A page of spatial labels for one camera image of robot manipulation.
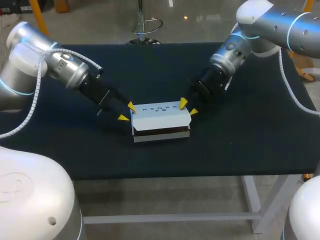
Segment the box lid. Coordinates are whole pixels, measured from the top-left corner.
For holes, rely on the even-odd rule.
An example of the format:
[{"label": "box lid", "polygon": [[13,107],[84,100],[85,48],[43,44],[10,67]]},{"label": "box lid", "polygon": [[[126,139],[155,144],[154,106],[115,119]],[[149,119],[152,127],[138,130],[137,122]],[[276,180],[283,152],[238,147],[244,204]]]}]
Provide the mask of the box lid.
[{"label": "box lid", "polygon": [[131,124],[137,131],[187,127],[191,122],[188,109],[179,109],[179,101],[134,105]]}]

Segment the white box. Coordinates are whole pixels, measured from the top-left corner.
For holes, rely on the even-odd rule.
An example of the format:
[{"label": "white box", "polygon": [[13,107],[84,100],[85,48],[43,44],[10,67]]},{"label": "white box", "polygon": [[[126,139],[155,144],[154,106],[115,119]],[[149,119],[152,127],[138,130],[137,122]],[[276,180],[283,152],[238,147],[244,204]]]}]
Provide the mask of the white box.
[{"label": "white box", "polygon": [[131,111],[133,141],[147,142],[190,136],[191,116],[179,101],[135,105]]}]

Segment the tabletop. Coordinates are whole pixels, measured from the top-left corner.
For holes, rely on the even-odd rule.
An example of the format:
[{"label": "tabletop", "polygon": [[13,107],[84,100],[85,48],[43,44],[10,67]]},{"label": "tabletop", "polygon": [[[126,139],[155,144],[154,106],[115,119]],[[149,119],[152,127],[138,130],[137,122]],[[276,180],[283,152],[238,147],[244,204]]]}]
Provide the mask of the tabletop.
[{"label": "tabletop", "polygon": [[[209,64],[220,43],[67,45],[104,68],[135,104],[179,101],[187,78]],[[286,77],[299,101],[315,109],[292,61]],[[26,116],[1,113],[7,132]],[[98,107],[78,91],[44,78],[29,124],[2,139],[6,148],[37,153],[61,164],[73,180],[182,176],[241,176],[313,172],[320,160],[320,120],[300,110],[283,83],[278,55],[251,55],[225,95],[194,118],[190,138],[134,143],[130,122]]]}]

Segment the floor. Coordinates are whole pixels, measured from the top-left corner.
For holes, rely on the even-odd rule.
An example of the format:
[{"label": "floor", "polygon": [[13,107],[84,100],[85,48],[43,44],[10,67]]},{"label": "floor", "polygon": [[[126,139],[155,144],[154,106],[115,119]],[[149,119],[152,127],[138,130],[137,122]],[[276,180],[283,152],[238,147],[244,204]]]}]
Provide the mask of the floor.
[{"label": "floor", "polygon": [[[135,0],[69,0],[70,13],[58,14],[48,4],[43,13],[50,37],[62,44],[124,44],[136,38]],[[223,41],[235,24],[244,0],[144,0],[145,19],[161,18],[163,27],[148,37],[162,43]],[[272,0],[301,9],[304,0]],[[320,13],[316,1],[314,12]],[[32,14],[21,16],[36,24]],[[12,26],[3,30],[6,39]],[[320,81],[306,84],[320,110]],[[277,176],[256,176],[263,202]],[[181,177],[76,181],[84,216],[248,211],[241,178]],[[281,208],[265,234],[253,235],[249,221],[99,224],[86,227],[88,240],[277,240],[290,203]]]}]

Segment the cable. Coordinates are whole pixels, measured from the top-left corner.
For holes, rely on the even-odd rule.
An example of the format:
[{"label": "cable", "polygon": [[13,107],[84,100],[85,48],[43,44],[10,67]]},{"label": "cable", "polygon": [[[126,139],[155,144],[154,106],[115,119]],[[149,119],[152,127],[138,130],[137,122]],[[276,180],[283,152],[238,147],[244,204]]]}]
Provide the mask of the cable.
[{"label": "cable", "polygon": [[286,75],[285,75],[285,71],[284,71],[284,66],[283,66],[283,62],[282,62],[282,53],[281,53],[281,49],[279,50],[279,66],[280,66],[280,72],[281,72],[281,76],[282,76],[282,79],[286,85],[286,88],[288,89],[289,91],[289,94],[291,96],[291,98],[293,99],[293,101],[295,102],[295,104],[301,108],[303,111],[305,111],[306,113],[309,113],[309,114],[313,114],[313,115],[318,115],[320,116],[320,112],[319,111],[314,111],[314,110],[311,110],[311,109],[308,109],[306,108],[305,106],[303,106],[299,101],[298,99],[296,98],[294,92],[292,91],[290,85],[289,85],[289,82],[286,78]]},{"label": "cable", "polygon": [[6,60],[6,57],[7,57],[7,48],[6,48],[6,45],[5,45],[5,42],[4,42],[4,35],[3,35],[3,19],[2,19],[2,16],[0,16],[0,38],[1,38],[1,44],[2,44],[2,48],[4,49],[4,57],[2,59],[2,63],[1,63],[1,69],[4,68],[4,63],[5,63],[5,60]]},{"label": "cable", "polygon": [[232,34],[232,32],[236,29],[236,27],[238,27],[238,23],[236,23],[234,26],[233,26],[233,28],[232,28],[232,30],[231,30],[231,34]]},{"label": "cable", "polygon": [[38,60],[38,71],[37,71],[37,77],[36,77],[36,85],[35,85],[35,90],[34,90],[34,96],[33,96],[33,100],[32,100],[32,104],[29,110],[29,113],[27,114],[26,118],[24,119],[24,121],[17,126],[15,129],[7,132],[7,133],[3,133],[0,134],[0,139],[4,139],[7,137],[10,137],[14,134],[16,134],[17,132],[19,132],[21,129],[23,129],[28,122],[30,121],[32,115],[34,114],[34,111],[36,109],[36,105],[37,105],[37,101],[38,101],[38,96],[39,96],[39,91],[40,91],[40,86],[41,86],[41,73],[42,73],[42,62],[44,60],[44,58],[48,55],[48,54],[53,54],[53,53],[67,53],[67,54],[71,54],[74,55],[80,59],[83,59],[84,61],[90,63],[91,65],[93,65],[95,68],[97,68],[98,70],[101,70],[102,67],[100,65],[98,65],[97,63],[95,63],[94,61],[92,61],[91,59],[81,55],[80,53],[77,53],[75,51],[71,51],[68,49],[64,49],[64,48],[57,48],[57,49],[50,49],[47,50],[46,52],[42,53],[39,60]]}]

